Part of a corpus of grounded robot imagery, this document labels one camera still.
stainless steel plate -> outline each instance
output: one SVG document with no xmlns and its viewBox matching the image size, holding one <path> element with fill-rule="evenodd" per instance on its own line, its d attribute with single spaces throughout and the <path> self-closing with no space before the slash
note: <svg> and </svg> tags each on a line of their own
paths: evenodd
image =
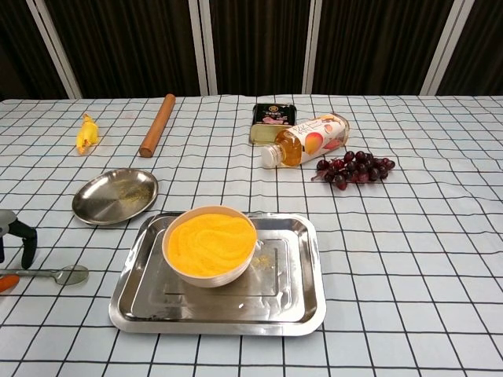
<svg viewBox="0 0 503 377">
<path fill-rule="evenodd" d="M 150 207 L 157 190 L 156 178 L 146 171 L 111 170 L 87 182 L 75 194 L 72 209 L 88 224 L 115 224 Z"/>
<path fill-rule="evenodd" d="M 112 323 L 130 332 L 305 335 L 325 318 L 313 225 L 294 214 L 250 215 L 263 246 L 237 280 L 198 288 L 163 259 L 163 234 L 176 214 L 140 228 L 109 306 Z"/>
</svg>

small tin can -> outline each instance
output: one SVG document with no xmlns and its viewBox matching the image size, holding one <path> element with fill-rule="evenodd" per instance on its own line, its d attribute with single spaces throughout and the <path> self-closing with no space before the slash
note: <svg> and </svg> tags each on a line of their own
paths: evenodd
<svg viewBox="0 0 503 377">
<path fill-rule="evenodd" d="M 296 107 L 293 104 L 256 104 L 250 142 L 257 145 L 273 144 L 281 130 L 296 124 Z"/>
</svg>

plastic bottle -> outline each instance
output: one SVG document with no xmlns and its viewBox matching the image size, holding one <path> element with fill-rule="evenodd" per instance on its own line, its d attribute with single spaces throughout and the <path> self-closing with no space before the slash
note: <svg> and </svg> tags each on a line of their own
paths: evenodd
<svg viewBox="0 0 503 377">
<path fill-rule="evenodd" d="M 335 113 L 282 130 L 273 145 L 262 147 L 262 164 L 295 167 L 346 144 L 349 123 Z"/>
</svg>

bunch of grapes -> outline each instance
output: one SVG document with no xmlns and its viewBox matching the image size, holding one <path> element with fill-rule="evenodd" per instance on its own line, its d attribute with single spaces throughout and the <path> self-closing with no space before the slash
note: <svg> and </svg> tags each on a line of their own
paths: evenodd
<svg viewBox="0 0 503 377">
<path fill-rule="evenodd" d="M 372 153 L 349 151 L 343 159 L 333 159 L 318 161 L 314 177 L 323 178 L 329 183 L 333 183 L 338 189 L 345 190 L 347 184 L 366 183 L 387 178 L 387 172 L 395 167 L 395 161 L 390 159 L 376 159 Z"/>
</svg>

bottle cap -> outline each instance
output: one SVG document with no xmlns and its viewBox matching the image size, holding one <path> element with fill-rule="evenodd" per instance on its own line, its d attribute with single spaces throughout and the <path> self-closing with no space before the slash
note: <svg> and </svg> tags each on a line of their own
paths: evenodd
<svg viewBox="0 0 503 377">
<path fill-rule="evenodd" d="M 282 161 L 279 145 L 264 145 L 262 147 L 262 165 L 267 168 L 278 166 Z"/>
</svg>

